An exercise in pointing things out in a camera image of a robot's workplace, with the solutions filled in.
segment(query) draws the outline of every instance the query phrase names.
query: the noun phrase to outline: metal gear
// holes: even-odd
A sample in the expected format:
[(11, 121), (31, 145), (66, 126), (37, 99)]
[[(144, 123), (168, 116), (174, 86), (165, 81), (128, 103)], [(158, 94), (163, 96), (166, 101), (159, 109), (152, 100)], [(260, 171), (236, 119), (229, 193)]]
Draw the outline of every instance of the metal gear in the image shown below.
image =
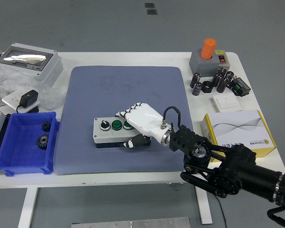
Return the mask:
[(41, 125), (41, 128), (42, 128), (43, 131), (49, 132), (51, 130), (51, 124), (49, 122), (44, 122)]
[(47, 143), (48, 143), (48, 134), (43, 134), (36, 141), (37, 146), (42, 150), (47, 149), (47, 147), (48, 147)]

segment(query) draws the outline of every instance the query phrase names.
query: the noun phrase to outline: electrolytic capacitor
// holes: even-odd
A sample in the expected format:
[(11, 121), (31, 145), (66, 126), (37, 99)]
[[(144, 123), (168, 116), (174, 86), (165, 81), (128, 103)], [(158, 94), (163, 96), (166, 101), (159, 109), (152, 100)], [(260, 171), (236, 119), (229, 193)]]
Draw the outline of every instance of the electrolytic capacitor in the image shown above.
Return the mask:
[(222, 77), (225, 76), (226, 72), (227, 72), (227, 70), (226, 70), (225, 68), (223, 68), (223, 67), (221, 67), (220, 69), (218, 69), (218, 73), (221, 74)]
[(227, 71), (225, 77), (228, 78), (229, 81), (231, 81), (234, 77), (234, 73), (232, 71)]
[(227, 84), (229, 83), (229, 79), (226, 77), (223, 77), (220, 79), (219, 83), (218, 83), (218, 87), (217, 87), (217, 91), (219, 93), (223, 93), (224, 90), (226, 89)]
[(222, 78), (223, 76), (220, 74), (220, 73), (216, 73), (212, 79), (212, 85), (213, 87), (217, 87), (218, 84), (219, 84), (219, 81), (220, 79)]
[(200, 81), (200, 74), (199, 73), (195, 73), (192, 77), (191, 83), (190, 83), (190, 87), (193, 89), (195, 83)]
[(194, 86), (193, 91), (192, 91), (192, 95), (198, 96), (200, 94), (200, 90), (201, 90), (202, 86), (203, 86), (203, 84), (200, 82), (195, 83), (195, 86)]

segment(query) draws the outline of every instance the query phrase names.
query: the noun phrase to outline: power adapter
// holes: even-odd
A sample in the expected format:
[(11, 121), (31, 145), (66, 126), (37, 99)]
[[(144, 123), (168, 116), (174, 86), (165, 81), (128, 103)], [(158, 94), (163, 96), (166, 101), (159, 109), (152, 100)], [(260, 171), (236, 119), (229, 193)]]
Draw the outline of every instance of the power adapter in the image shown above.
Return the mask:
[(22, 95), (16, 111), (18, 112), (19, 107), (26, 108), (32, 105), (37, 101), (37, 98), (38, 98), (38, 93), (35, 90), (31, 90), (26, 94)]

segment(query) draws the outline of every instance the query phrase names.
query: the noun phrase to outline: white table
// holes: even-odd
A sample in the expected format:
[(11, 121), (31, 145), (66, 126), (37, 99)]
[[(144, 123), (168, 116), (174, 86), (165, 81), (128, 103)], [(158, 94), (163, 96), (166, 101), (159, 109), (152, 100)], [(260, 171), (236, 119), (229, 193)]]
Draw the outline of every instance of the white table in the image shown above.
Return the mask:
[[(60, 87), (67, 90), (71, 71), (77, 66), (164, 66), (178, 67), (181, 70), (185, 89), (188, 97), (189, 109), (192, 118), (194, 132), (202, 135), (200, 123), (206, 113), (218, 112), (212, 96), (218, 94), (216, 91), (210, 94), (200, 93), (199, 96), (191, 94), (190, 82), (192, 72), (189, 67), (190, 52), (177, 53), (116, 53), (116, 52), (101, 52), (101, 53), (85, 53), (85, 52), (65, 52), (59, 53), (62, 57), (63, 71), (53, 85), (53, 88)], [(228, 52), (230, 61), (230, 70), (241, 77), (250, 87), (245, 71), (240, 63), (238, 56), (235, 53)], [(239, 97), (243, 110), (260, 110), (256, 97), (253, 91), (249, 95)], [(53, 110), (57, 113), (57, 119), (60, 120), (63, 107)], [(4, 114), (15, 112), (8, 106), (0, 107), (0, 111)], [(256, 160), (257, 165), (285, 172), (285, 167), (275, 149), (264, 158)], [(218, 166), (219, 163), (211, 163), (209, 168)], [(100, 173), (100, 174), (77, 174), (58, 176), (55, 173), (51, 175), (37, 174), (22, 174), (14, 177), (6, 177), (0, 171), (0, 188), (27, 188), (27, 194), (23, 205), (22, 214), (20, 217), (19, 227), (28, 228), (32, 213), (34, 210), (35, 199), (38, 188), (42, 187), (66, 187), (66, 186), (92, 186), (92, 185), (127, 185), (127, 184), (151, 184), (151, 183), (178, 183), (183, 182), (180, 178), (180, 172), (148, 172), (148, 173)], [(206, 192), (197, 189), (201, 218), (203, 223), (211, 223), (209, 218), (209, 205)]]

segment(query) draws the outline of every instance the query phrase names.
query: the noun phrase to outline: orange cap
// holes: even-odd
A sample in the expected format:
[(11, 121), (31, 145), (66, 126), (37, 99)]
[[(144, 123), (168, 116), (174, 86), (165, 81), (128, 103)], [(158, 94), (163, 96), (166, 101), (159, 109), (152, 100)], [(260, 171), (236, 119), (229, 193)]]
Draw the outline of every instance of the orange cap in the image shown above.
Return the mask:
[(204, 41), (204, 46), (201, 49), (200, 56), (203, 59), (211, 59), (217, 42), (215, 39), (207, 38)]

